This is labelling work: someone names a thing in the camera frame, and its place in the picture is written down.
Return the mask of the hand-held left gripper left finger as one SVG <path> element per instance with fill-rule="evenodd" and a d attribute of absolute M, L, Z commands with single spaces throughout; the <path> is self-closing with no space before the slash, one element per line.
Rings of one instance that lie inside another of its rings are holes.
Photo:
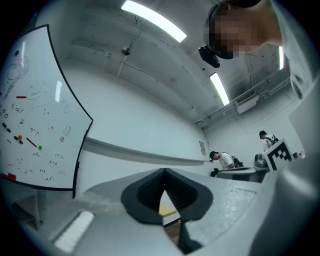
<path fill-rule="evenodd" d="M 43 256 L 184 256 L 163 225 L 136 221 L 121 203 L 130 184 L 154 173 L 144 171 L 95 185 L 50 206 L 29 240 Z"/>

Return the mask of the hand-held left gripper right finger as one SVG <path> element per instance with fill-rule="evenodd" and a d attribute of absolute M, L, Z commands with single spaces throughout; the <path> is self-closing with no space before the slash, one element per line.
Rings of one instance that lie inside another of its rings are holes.
<path fill-rule="evenodd" d="M 198 249 L 184 254 L 165 238 L 164 256 L 250 256 L 250 250 L 265 210 L 256 205 L 264 185 L 258 182 L 213 178 L 173 169 L 188 181 L 204 187 L 212 195 L 200 219 L 184 222 L 190 241 Z"/>

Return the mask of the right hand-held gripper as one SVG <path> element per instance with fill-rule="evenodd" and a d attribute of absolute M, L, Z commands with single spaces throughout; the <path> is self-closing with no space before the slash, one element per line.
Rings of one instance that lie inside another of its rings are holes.
<path fill-rule="evenodd" d="M 219 170 L 216 177 L 219 179 L 261 183 L 265 177 L 265 171 L 280 171 L 292 160 L 293 155 L 283 138 L 263 153 L 256 154 L 253 167 Z"/>

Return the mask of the grey ceiling pipes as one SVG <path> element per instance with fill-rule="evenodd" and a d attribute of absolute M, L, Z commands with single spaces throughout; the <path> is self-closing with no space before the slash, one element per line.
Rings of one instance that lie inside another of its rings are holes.
<path fill-rule="evenodd" d="M 240 96 L 237 96 L 229 104 L 206 114 L 204 117 L 201 117 L 194 124 L 198 128 L 205 130 L 206 127 L 208 127 L 216 118 L 230 114 L 231 112 L 242 114 L 253 108 L 259 99 L 266 99 L 283 87 L 286 87 L 289 83 L 289 75 L 286 75 L 284 78 L 272 78 L 270 76 L 256 84 L 253 88 L 242 93 Z"/>

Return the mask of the long ceiling light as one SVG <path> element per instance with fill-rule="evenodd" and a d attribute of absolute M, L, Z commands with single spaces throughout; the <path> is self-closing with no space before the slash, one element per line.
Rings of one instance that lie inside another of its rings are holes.
<path fill-rule="evenodd" d="M 285 66 L 285 54 L 282 46 L 278 47 L 278 60 L 279 60 L 279 70 L 282 70 Z"/>
<path fill-rule="evenodd" d="M 137 2 L 126 0 L 121 6 L 121 9 L 123 11 L 135 14 L 136 16 L 139 16 L 156 25 L 171 37 L 173 37 L 178 43 L 181 43 L 187 37 L 187 35 L 170 20 L 157 13 L 156 11 Z"/>
<path fill-rule="evenodd" d="M 222 101 L 222 104 L 224 106 L 228 105 L 230 103 L 230 100 L 228 98 L 227 92 L 223 86 L 223 83 L 222 83 L 219 75 L 215 72 L 209 78 L 210 78 L 212 84 L 214 85 L 214 87 L 215 87 L 215 89 L 216 89 L 216 91 Z"/>

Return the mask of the whiteboard with black stand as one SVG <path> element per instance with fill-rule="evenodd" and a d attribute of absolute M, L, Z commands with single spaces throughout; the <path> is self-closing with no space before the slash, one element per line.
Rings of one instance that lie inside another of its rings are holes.
<path fill-rule="evenodd" d="M 37 192 L 74 192 L 92 123 L 61 69 L 49 26 L 20 36 L 0 69 L 0 177 Z"/>

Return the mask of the person's grey shirt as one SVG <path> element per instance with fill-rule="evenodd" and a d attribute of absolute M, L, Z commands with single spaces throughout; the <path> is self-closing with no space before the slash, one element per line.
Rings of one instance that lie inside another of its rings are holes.
<path fill-rule="evenodd" d="M 316 0 L 259 0 L 258 32 L 283 47 L 299 104 L 290 114 L 304 158 L 282 170 L 250 256 L 320 256 L 320 54 L 302 25 L 319 11 Z"/>

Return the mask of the white wall air conditioner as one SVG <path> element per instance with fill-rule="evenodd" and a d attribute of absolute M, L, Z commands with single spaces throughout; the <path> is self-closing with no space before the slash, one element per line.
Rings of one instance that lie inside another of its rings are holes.
<path fill-rule="evenodd" d="M 258 100 L 259 100 L 259 96 L 255 95 L 249 99 L 241 101 L 240 103 L 236 103 L 237 112 L 239 114 L 242 114 L 242 113 L 250 110 L 251 108 L 256 106 Z"/>

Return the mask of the grey wall rail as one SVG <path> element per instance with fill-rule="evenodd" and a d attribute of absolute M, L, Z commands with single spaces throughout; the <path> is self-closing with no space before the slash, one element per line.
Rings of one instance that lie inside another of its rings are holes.
<path fill-rule="evenodd" d="M 97 154 L 103 157 L 145 164 L 202 166 L 204 163 L 209 162 L 208 160 L 194 160 L 133 150 L 102 142 L 90 137 L 84 140 L 81 153 L 84 154 L 85 152 Z"/>

